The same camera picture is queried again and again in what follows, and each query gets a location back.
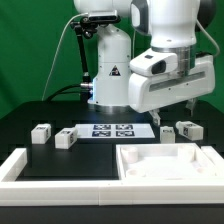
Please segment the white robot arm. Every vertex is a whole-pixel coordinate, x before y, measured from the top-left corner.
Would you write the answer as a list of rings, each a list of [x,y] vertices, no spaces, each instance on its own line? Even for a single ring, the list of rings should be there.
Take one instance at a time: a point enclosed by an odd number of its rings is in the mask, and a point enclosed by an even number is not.
[[[98,74],[88,103],[113,113],[148,112],[214,90],[213,56],[196,51],[216,0],[73,0],[84,17],[81,33],[98,36]]]

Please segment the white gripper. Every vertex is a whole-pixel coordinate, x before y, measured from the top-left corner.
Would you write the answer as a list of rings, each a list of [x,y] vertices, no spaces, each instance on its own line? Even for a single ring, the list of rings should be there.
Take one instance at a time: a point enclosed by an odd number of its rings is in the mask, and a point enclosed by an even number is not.
[[[161,124],[160,108],[187,101],[185,108],[193,111],[197,97],[211,93],[215,88],[213,57],[205,55],[187,76],[176,70],[155,75],[132,73],[128,84],[130,107],[138,113],[149,111],[156,126]]]

